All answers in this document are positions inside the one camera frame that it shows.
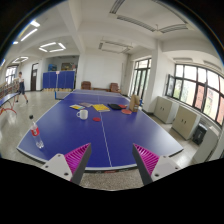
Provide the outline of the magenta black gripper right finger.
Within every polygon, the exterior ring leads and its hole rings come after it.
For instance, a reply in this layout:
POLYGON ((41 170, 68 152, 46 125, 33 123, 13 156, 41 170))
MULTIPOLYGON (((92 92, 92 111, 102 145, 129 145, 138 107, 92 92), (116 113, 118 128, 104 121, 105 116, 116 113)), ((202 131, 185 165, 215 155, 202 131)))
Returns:
POLYGON ((168 156, 158 156, 140 145, 133 144, 132 154, 143 185, 148 185, 180 170, 180 167, 168 156))

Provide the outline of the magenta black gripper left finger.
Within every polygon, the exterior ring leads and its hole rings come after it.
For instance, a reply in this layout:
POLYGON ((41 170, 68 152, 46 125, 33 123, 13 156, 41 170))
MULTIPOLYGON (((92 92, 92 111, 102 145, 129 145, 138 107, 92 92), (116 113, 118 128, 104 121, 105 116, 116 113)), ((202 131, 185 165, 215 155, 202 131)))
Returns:
POLYGON ((87 143, 69 153, 56 154, 42 169, 79 185, 91 155, 91 144, 87 143))

